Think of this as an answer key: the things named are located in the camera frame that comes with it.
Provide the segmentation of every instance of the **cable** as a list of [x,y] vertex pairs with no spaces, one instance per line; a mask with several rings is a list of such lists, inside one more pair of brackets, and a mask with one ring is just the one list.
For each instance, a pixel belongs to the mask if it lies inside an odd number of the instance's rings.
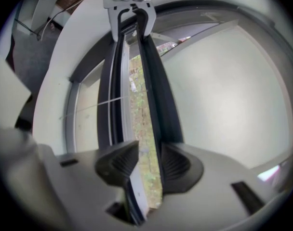
[[65,12],[65,11],[67,11],[67,10],[69,10],[69,9],[71,9],[71,8],[73,8],[73,7],[75,7],[76,5],[78,5],[78,4],[80,4],[81,2],[82,2],[83,0],[76,0],[76,1],[74,1],[71,5],[69,5],[67,8],[65,8],[65,9],[63,9],[62,11],[60,11],[59,13],[57,13],[54,17],[52,17],[48,22],[47,22],[47,24],[46,24],[46,26],[44,27],[44,30],[43,30],[43,32],[42,32],[42,34],[41,34],[41,41],[42,41],[42,39],[44,38],[44,33],[45,33],[45,30],[46,30],[46,28],[47,28],[47,26],[48,26],[48,24],[58,15],[58,14],[60,14],[60,13],[63,13],[63,12]]
[[[134,92],[133,94],[136,95],[136,94],[139,94],[139,93],[143,93],[143,92],[147,92],[147,90],[143,90],[143,91],[140,91],[140,92]],[[80,110],[76,110],[75,112],[72,112],[72,113],[69,113],[69,114],[66,114],[64,116],[61,116],[59,119],[61,120],[62,118],[65,118],[67,116],[73,116],[74,114],[78,113],[78,112],[81,112],[81,111],[84,111],[84,110],[87,110],[87,109],[90,109],[90,108],[93,108],[95,106],[100,106],[100,105],[103,105],[105,103],[110,103],[110,102],[113,102],[113,101],[116,101],[116,100],[120,100],[120,99],[123,99],[123,98],[129,98],[130,95],[128,96],[123,96],[123,97],[119,97],[119,98],[114,98],[114,99],[111,99],[111,100],[108,100],[108,101],[104,101],[104,102],[101,102],[101,103],[97,103],[97,104],[94,104],[94,105],[91,105],[91,106],[88,106],[86,108],[82,108]]]
[[44,33],[45,33],[45,31],[46,31],[46,28],[47,28],[47,26],[49,25],[49,23],[58,15],[58,14],[60,14],[60,13],[63,13],[64,11],[67,11],[67,10],[69,10],[69,9],[71,9],[71,8],[73,8],[73,7],[75,7],[76,5],[78,5],[79,3],[81,3],[83,0],[81,0],[81,1],[79,1],[79,2],[77,2],[77,3],[75,3],[74,5],[72,5],[72,6],[70,6],[70,7],[68,7],[67,9],[65,9],[65,10],[62,10],[62,11],[60,11],[59,13],[57,13],[54,17],[52,17],[48,22],[47,22],[47,24],[46,24],[46,26],[44,27],[44,30],[43,30],[43,32],[42,32],[42,34],[41,34],[41,41],[42,41],[42,38],[44,37]]
[[27,30],[29,30],[31,33],[34,33],[36,35],[36,39],[37,41],[41,40],[41,36],[39,35],[40,32],[36,33],[33,30],[31,30],[28,26],[26,26],[25,24],[23,24],[21,21],[18,21],[17,19],[15,19],[16,22],[18,22],[20,25],[22,25],[24,28],[26,28]]

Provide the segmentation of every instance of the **window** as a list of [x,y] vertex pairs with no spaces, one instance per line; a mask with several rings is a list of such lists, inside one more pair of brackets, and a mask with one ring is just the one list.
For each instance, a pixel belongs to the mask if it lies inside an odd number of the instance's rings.
[[140,173],[149,208],[158,208],[161,204],[162,186],[140,55],[129,61],[129,80],[131,121],[134,137],[139,141]]

